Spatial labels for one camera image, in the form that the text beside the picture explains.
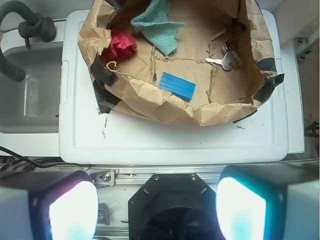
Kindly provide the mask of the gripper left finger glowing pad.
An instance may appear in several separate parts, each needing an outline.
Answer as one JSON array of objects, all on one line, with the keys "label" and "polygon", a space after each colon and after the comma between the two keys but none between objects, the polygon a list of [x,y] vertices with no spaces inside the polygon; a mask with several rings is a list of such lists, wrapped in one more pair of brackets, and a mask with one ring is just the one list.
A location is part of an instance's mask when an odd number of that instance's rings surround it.
[{"label": "gripper left finger glowing pad", "polygon": [[91,240],[98,191],[84,171],[2,171],[2,240]]}]

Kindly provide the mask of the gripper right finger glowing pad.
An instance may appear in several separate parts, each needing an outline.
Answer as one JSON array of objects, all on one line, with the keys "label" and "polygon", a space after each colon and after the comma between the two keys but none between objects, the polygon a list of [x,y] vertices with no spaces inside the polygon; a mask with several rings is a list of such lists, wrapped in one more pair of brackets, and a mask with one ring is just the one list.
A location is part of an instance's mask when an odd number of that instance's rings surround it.
[{"label": "gripper right finger glowing pad", "polygon": [[227,240],[318,240],[319,164],[228,165],[215,205]]}]

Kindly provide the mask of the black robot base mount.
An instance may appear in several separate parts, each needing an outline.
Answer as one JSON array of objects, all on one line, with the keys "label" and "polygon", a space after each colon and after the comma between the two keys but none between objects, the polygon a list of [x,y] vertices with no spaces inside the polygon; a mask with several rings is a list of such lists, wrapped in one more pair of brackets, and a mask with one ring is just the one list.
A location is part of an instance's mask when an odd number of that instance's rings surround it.
[{"label": "black robot base mount", "polygon": [[216,192],[196,173],[155,173],[128,200],[131,240],[222,240]]}]

